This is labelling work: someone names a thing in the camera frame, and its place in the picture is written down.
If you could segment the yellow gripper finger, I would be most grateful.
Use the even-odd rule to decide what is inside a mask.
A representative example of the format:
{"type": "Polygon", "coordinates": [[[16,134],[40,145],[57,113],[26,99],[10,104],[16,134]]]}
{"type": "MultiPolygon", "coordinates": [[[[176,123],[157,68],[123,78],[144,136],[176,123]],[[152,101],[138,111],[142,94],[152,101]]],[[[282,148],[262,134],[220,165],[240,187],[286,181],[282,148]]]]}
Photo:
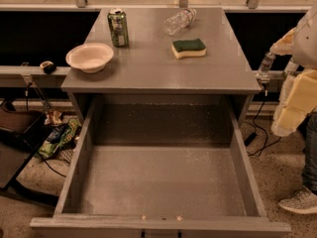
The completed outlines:
{"type": "Polygon", "coordinates": [[[289,74],[280,91],[271,132],[278,137],[289,136],[316,108],[317,70],[307,68],[297,76],[289,74]]]}
{"type": "Polygon", "coordinates": [[[291,55],[293,51],[293,37],[295,29],[289,30],[283,37],[272,44],[270,51],[278,56],[291,55]]]}

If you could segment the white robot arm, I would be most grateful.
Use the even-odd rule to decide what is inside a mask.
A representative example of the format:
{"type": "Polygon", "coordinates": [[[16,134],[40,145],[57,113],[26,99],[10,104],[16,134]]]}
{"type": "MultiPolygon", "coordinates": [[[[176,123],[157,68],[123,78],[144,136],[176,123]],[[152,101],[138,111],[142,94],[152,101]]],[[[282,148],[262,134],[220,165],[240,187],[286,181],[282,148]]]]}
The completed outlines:
{"type": "Polygon", "coordinates": [[[317,4],[270,51],[291,55],[292,62],[304,68],[299,75],[286,77],[273,115],[272,133],[286,137],[317,107],[317,4]]]}

